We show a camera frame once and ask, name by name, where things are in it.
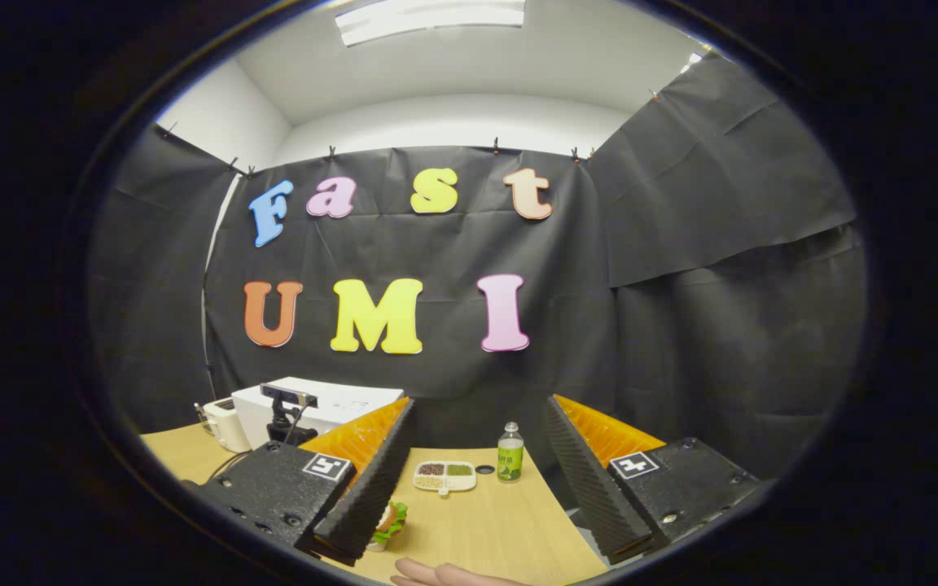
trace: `plastic bottle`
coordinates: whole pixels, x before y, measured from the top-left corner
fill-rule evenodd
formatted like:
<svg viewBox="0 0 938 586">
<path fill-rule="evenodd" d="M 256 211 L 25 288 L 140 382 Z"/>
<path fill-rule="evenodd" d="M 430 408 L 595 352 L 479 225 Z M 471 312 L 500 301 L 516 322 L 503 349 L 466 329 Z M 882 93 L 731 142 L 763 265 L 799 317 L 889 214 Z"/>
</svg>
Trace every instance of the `plastic bottle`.
<svg viewBox="0 0 938 586">
<path fill-rule="evenodd" d="M 513 483 L 520 479 L 524 467 L 524 437 L 516 422 L 506 423 L 506 434 L 498 438 L 498 482 Z"/>
</svg>

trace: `table surface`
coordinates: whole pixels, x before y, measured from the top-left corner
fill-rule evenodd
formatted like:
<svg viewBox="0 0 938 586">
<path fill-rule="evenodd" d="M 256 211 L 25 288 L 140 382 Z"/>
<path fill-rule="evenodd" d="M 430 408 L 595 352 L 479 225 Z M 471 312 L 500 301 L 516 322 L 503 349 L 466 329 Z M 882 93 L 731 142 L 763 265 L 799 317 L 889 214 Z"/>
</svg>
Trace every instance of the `table surface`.
<svg viewBox="0 0 938 586">
<path fill-rule="evenodd" d="M 197 483 L 228 457 L 201 426 L 146 434 L 142 438 L 179 479 Z M 425 460 L 494 466 L 497 448 L 412 448 L 392 500 L 407 505 L 405 530 L 384 552 L 364 552 L 355 567 L 323 560 L 343 570 L 391 584 L 394 562 L 403 557 L 428 565 L 450 562 L 469 571 L 536 586 L 570 584 L 607 571 L 552 496 L 528 450 L 519 481 L 499 483 L 495 474 L 477 474 L 476 488 L 440 498 L 412 486 L 414 468 Z"/>
</svg>

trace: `white box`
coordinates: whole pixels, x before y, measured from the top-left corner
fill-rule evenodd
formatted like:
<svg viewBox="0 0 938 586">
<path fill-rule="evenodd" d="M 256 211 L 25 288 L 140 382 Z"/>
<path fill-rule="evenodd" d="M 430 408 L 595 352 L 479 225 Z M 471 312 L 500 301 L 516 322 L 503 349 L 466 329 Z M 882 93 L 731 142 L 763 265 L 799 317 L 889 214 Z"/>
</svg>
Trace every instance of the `white box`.
<svg viewBox="0 0 938 586">
<path fill-rule="evenodd" d="M 335 383 L 308 381 L 308 379 L 294 378 L 294 376 L 268 382 L 268 385 L 316 396 L 317 407 L 306 408 L 297 426 L 317 430 L 318 434 L 325 434 L 342 426 L 343 423 L 357 419 L 365 413 L 375 411 L 403 397 L 402 389 L 335 385 Z M 245 437 L 248 438 L 252 449 L 269 441 L 267 423 L 273 420 L 272 398 L 264 396 L 258 385 L 234 391 L 230 396 L 234 398 L 234 406 L 238 408 L 238 420 L 245 430 Z M 284 405 L 297 407 L 287 402 Z"/>
<path fill-rule="evenodd" d="M 212 429 L 212 435 L 216 436 L 216 441 L 223 448 L 237 453 L 248 452 L 251 449 L 248 439 L 245 438 L 244 427 L 241 427 L 241 419 L 238 417 L 234 398 L 214 400 L 212 403 L 206 403 L 202 409 L 205 412 L 206 423 L 209 429 Z"/>
</svg>

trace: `green bottle label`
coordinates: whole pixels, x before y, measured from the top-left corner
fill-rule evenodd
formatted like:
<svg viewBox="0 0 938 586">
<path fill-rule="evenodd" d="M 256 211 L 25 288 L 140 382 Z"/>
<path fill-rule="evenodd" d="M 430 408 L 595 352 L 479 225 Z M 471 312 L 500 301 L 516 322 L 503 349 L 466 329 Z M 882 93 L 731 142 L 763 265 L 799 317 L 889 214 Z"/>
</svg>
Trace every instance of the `green bottle label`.
<svg viewBox="0 0 938 586">
<path fill-rule="evenodd" d="M 498 479 L 514 481 L 520 478 L 522 467 L 524 467 L 524 446 L 498 449 Z"/>
</svg>

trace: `pink letter i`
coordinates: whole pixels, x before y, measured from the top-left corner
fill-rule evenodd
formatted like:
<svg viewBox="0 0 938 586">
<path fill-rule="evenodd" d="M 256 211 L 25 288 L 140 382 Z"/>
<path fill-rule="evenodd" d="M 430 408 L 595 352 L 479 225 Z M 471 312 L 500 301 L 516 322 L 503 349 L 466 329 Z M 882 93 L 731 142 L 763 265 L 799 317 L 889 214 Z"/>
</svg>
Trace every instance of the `pink letter i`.
<svg viewBox="0 0 938 586">
<path fill-rule="evenodd" d="M 520 331 L 516 311 L 516 290 L 523 284 L 518 274 L 492 274 L 476 282 L 487 297 L 487 338 L 480 343 L 487 352 L 522 350 L 531 343 Z"/>
</svg>

